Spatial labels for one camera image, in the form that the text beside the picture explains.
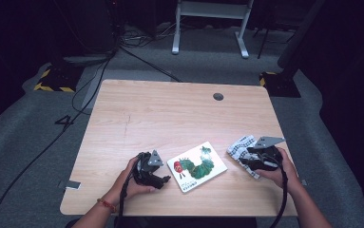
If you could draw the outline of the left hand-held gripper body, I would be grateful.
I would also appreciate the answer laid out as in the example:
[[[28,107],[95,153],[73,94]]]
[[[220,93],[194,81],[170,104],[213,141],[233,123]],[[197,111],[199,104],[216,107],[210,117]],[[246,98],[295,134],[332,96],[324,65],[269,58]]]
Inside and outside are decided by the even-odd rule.
[[[133,178],[139,185],[148,186],[150,183],[158,182],[158,176],[154,172],[163,166],[163,161],[158,152],[142,152],[138,155],[136,166],[133,168]]]

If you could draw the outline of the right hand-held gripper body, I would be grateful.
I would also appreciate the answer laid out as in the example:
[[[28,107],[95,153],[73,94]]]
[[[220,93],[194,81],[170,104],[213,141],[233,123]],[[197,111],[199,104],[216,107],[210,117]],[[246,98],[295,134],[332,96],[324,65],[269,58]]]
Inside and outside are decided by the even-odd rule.
[[[284,138],[260,137],[255,143],[254,150],[259,158],[259,169],[274,171],[282,164],[282,156],[277,149],[278,143],[283,143]]]

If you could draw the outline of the blue white striped cloth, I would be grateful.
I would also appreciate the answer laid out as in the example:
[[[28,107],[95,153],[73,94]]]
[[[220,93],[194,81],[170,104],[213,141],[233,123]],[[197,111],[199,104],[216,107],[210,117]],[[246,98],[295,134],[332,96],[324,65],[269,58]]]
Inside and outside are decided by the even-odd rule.
[[[254,179],[259,179],[259,174],[255,172],[248,164],[244,164],[241,159],[246,159],[250,162],[258,162],[259,156],[256,153],[250,153],[249,147],[253,147],[257,140],[254,136],[243,136],[236,142],[232,143],[227,148],[227,153],[235,160],[240,166],[242,166]]]

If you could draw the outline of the caterpillar picture book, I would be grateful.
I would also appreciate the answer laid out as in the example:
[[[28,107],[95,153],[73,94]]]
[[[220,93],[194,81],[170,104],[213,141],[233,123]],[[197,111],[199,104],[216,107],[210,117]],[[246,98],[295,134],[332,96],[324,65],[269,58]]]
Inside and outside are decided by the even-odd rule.
[[[177,184],[187,193],[227,170],[210,142],[204,142],[167,161]]]

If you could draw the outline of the person's left hand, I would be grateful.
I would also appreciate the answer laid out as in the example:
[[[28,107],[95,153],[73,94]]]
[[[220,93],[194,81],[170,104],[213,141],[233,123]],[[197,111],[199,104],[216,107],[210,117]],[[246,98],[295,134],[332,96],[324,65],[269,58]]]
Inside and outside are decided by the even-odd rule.
[[[117,205],[120,203],[120,197],[123,189],[125,189],[126,191],[126,200],[140,194],[148,194],[155,191],[154,187],[139,185],[134,181],[132,177],[128,176],[131,173],[136,161],[136,158],[132,158],[128,162],[126,168],[120,173],[119,177],[114,181],[112,187],[106,193],[105,199],[113,205]]]

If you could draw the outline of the black base with yellow corner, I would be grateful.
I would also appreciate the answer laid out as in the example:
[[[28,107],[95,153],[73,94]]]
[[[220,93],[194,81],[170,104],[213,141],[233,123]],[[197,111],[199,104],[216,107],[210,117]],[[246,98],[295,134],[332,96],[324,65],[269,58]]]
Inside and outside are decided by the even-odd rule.
[[[270,97],[300,98],[294,80],[282,73],[263,71],[259,75],[259,84],[267,90]]]

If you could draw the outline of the black tripod stand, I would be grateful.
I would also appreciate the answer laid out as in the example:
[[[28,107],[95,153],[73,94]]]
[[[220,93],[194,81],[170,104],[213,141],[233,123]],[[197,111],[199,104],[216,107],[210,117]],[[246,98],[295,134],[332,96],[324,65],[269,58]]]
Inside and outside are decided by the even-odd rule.
[[[295,31],[292,29],[270,29],[270,28],[263,28],[259,29],[257,28],[253,38],[256,38],[260,33],[263,33],[263,36],[261,38],[260,46],[259,46],[259,52],[257,55],[257,58],[260,59],[262,56],[262,53],[266,47],[267,44],[279,44],[279,45],[287,45],[295,36]]]

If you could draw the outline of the dark slanted pole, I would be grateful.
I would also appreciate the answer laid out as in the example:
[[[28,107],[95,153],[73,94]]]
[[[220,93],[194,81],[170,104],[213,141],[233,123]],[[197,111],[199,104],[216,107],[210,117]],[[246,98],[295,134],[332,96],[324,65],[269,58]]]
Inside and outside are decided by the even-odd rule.
[[[285,50],[283,50],[282,54],[278,58],[278,66],[283,70],[294,67],[300,59],[299,55],[304,49],[306,34],[308,33],[311,25],[314,23],[324,2],[325,0],[316,0],[314,2],[295,32],[292,40],[288,43]]]

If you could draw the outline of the black yellow striped base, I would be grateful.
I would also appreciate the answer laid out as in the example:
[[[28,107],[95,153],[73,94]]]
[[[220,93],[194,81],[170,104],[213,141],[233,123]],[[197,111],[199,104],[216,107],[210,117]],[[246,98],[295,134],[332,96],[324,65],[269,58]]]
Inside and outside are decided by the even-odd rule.
[[[83,74],[82,67],[67,66],[57,68],[48,66],[42,73],[34,90],[75,92]]]

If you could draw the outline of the dark equipment box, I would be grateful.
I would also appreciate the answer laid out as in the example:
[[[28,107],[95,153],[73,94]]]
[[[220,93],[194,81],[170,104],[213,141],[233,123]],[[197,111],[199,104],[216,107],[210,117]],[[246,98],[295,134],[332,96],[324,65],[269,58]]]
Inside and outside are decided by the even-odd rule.
[[[85,54],[107,54],[116,48],[112,10],[107,0],[52,0]]]

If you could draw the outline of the white metal desk frame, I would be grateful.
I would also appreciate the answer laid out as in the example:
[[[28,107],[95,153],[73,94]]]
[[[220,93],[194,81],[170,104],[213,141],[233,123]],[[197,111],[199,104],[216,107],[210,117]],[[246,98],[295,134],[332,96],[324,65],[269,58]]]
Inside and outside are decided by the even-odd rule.
[[[207,17],[220,19],[237,19],[241,20],[239,31],[235,32],[237,44],[239,46],[240,55],[243,59],[249,57],[249,51],[243,41],[243,36],[251,14],[254,0],[248,0],[243,5],[222,4],[222,3],[205,3],[192,2],[186,0],[178,0],[175,19],[175,34],[173,38],[173,46],[171,53],[177,55],[180,52],[181,41],[181,21],[183,16]]]

